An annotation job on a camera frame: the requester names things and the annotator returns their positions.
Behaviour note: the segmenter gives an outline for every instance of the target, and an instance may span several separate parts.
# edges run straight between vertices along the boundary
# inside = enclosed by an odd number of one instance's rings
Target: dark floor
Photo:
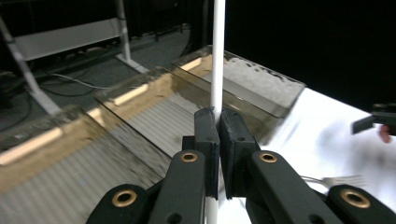
[[[185,48],[189,34],[189,30],[184,30],[183,34],[172,33],[161,37],[159,42],[155,41],[153,35],[135,38],[131,41],[132,59],[147,69],[152,69],[156,66],[170,68],[171,62],[179,58]],[[81,58],[84,61],[93,57],[94,59],[90,63],[83,65],[77,71],[70,73],[60,72],[58,74],[77,77],[78,80],[100,88],[112,86],[138,74],[135,70],[115,58],[118,53],[120,53],[120,48],[115,46],[106,49],[96,49],[89,54],[90,56]],[[40,87],[59,107],[80,105],[84,110],[88,111],[97,106],[93,96],[100,89],[86,87],[77,82],[64,84],[59,81],[58,77],[40,82]],[[51,93],[51,91],[58,94],[80,96],[66,97]],[[0,134],[10,132],[30,120],[46,115],[46,112],[26,91],[13,96],[10,102],[12,103],[12,108],[0,109]]]

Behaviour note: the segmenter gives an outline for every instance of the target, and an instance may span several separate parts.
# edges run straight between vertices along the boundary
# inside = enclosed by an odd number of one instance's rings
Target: black cable
[[[83,73],[81,73],[80,75],[73,77],[73,78],[76,79],[76,78],[81,78],[81,77],[86,76],[89,72],[91,72],[93,64],[96,61],[98,61],[99,59],[101,59],[103,56],[105,56],[105,54],[107,54],[110,50],[111,50],[111,47],[108,47],[103,53],[101,53],[99,56],[97,56],[95,59],[93,59],[92,61],[89,62],[88,69],[86,69]],[[59,80],[63,83],[73,83],[73,80],[61,80],[61,79],[59,79]]]
[[[88,94],[92,93],[93,91],[95,91],[94,88],[91,88],[89,91],[84,92],[84,93],[82,93],[82,94],[68,95],[68,94],[62,94],[62,93],[55,92],[55,91],[50,91],[49,89],[46,89],[46,88],[43,88],[43,87],[40,87],[40,89],[43,90],[43,91],[47,91],[47,92],[49,92],[49,93],[52,93],[52,94],[54,94],[54,95],[59,95],[59,96],[64,96],[64,97],[85,96],[85,95],[88,95]]]
[[[23,115],[23,117],[20,118],[17,122],[15,122],[15,123],[13,123],[13,124],[11,124],[11,125],[8,125],[6,128],[0,129],[0,132],[3,132],[3,131],[8,130],[8,129],[10,129],[10,128],[13,128],[13,127],[15,127],[15,126],[21,124],[21,123],[24,122],[25,120],[27,120],[27,118],[29,118],[29,116],[30,116],[31,113],[32,113],[32,101],[31,101],[31,97],[30,97],[29,92],[26,92],[26,95],[27,95],[27,97],[26,97],[26,101],[27,101],[27,111],[26,111],[26,114]]]

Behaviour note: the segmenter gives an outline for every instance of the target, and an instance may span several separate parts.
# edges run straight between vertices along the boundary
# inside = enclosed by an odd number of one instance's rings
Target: human hand
[[[389,129],[389,126],[387,126],[387,125],[381,125],[381,127],[379,127],[378,134],[384,143],[390,143],[390,141],[392,140],[392,138],[390,137],[389,131],[390,131],[390,129]]]

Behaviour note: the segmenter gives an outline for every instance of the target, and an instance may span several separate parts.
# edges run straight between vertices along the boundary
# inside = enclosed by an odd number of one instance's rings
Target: white table
[[[353,106],[305,89],[273,139],[262,149],[282,155],[300,175],[361,175],[366,182],[362,189],[396,212],[396,139],[383,143],[377,127],[352,135],[351,124],[367,116]],[[250,221],[241,203],[233,200],[220,208],[219,223]]]

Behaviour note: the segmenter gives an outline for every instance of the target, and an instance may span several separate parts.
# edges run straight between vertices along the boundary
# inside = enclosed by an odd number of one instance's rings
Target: white metal frame
[[[60,111],[57,106],[46,93],[44,93],[38,86],[35,77],[27,65],[26,61],[48,56],[54,53],[62,52],[68,49],[74,49],[81,46],[89,45],[91,43],[99,42],[116,36],[120,36],[122,54],[117,55],[117,58],[122,62],[131,66],[139,73],[148,71],[141,64],[131,59],[128,28],[125,19],[124,5],[122,0],[116,0],[117,5],[117,21],[119,31],[112,30],[115,19],[108,21],[98,21],[89,24],[83,24],[71,28],[64,28],[54,31],[49,31],[40,34],[19,36],[14,38],[9,32],[6,23],[0,15],[0,32],[6,41],[6,44],[11,52],[12,57],[21,69],[23,76],[29,86],[30,94],[35,100],[44,108],[49,114],[55,114]],[[81,38],[70,38],[67,41],[59,43],[59,39],[64,39],[64,36],[73,36],[75,34]],[[46,43],[57,43],[56,45],[45,46]]]

